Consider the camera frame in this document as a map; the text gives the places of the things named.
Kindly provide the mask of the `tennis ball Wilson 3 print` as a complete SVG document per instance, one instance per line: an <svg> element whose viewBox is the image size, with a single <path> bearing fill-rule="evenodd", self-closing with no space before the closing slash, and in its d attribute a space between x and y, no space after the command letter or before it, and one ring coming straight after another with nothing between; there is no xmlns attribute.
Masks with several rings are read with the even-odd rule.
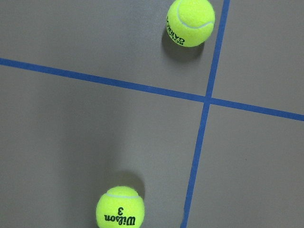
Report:
<svg viewBox="0 0 304 228"><path fill-rule="evenodd" d="M101 196L95 214L100 228L139 228L145 216L144 201L131 187L113 187Z"/></svg>

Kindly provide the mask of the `tennis ball Roland Garros print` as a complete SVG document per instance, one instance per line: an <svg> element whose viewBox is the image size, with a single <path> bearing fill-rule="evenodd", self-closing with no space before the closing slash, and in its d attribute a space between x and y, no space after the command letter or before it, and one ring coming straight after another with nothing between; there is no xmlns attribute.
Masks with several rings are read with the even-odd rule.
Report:
<svg viewBox="0 0 304 228"><path fill-rule="evenodd" d="M208 0L176 0L167 13L167 33L182 47L196 47L205 42L214 24L215 11Z"/></svg>

